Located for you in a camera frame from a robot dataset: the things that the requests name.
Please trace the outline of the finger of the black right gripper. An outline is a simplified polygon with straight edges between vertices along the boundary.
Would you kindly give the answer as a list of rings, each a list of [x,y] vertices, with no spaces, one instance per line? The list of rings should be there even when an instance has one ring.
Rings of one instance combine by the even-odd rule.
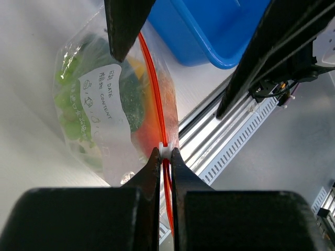
[[[155,0],[104,0],[109,50],[123,62],[140,33]]]
[[[232,75],[216,112],[223,119],[261,78],[322,32],[334,17],[334,1],[271,1]]]

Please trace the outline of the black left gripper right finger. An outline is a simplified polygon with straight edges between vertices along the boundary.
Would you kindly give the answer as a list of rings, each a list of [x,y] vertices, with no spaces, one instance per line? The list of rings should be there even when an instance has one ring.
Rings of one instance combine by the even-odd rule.
[[[292,191],[218,191],[171,154],[175,250],[326,250],[307,201]]]

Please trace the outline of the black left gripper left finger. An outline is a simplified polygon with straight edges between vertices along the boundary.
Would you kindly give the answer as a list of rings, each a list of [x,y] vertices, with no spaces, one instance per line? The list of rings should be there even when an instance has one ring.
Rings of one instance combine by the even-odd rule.
[[[161,156],[115,187],[34,188],[18,199],[1,250],[158,250]]]

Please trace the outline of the green cucumber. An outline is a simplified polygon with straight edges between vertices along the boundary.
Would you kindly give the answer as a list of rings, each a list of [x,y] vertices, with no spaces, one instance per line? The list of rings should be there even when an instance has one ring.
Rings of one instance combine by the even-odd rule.
[[[135,133],[144,121],[142,85],[127,60],[123,61],[120,66],[119,94],[121,106],[129,123],[130,132]]]

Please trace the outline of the clear zip top bag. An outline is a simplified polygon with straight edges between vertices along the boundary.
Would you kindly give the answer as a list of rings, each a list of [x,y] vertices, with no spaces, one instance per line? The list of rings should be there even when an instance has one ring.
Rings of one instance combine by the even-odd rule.
[[[149,92],[142,77],[146,76],[150,81],[162,136],[162,141],[154,148],[165,155],[176,147],[166,137],[158,74],[170,73],[156,40],[151,24],[146,22],[125,60],[132,66],[142,85],[143,106],[144,96]],[[66,145],[79,161],[104,181],[113,187],[119,187],[127,183],[147,163],[149,157],[146,158],[137,148],[134,133],[130,132],[122,110],[119,94],[122,62],[115,60],[109,51],[104,7],[100,7],[85,26],[59,50],[55,73],[61,69],[66,55],[82,57],[83,73],[78,78],[81,84],[80,97],[96,146],[90,148],[87,142],[68,140],[62,128]]]

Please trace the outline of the green grape bunch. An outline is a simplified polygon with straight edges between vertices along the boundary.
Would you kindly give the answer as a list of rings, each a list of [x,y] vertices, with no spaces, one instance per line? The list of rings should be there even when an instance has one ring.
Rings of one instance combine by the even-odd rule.
[[[83,110],[78,80],[83,73],[82,57],[66,55],[60,70],[55,73],[55,86],[58,88],[54,103],[61,114],[59,123],[68,140],[87,142],[90,148],[96,146],[91,136],[91,124]]]

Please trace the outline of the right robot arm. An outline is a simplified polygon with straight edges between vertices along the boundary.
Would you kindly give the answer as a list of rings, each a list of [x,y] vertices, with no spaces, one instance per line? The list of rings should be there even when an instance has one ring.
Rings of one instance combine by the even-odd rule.
[[[104,1],[111,55],[123,61],[146,22],[180,63],[235,68],[223,118],[270,83],[310,82],[334,70],[334,1]]]

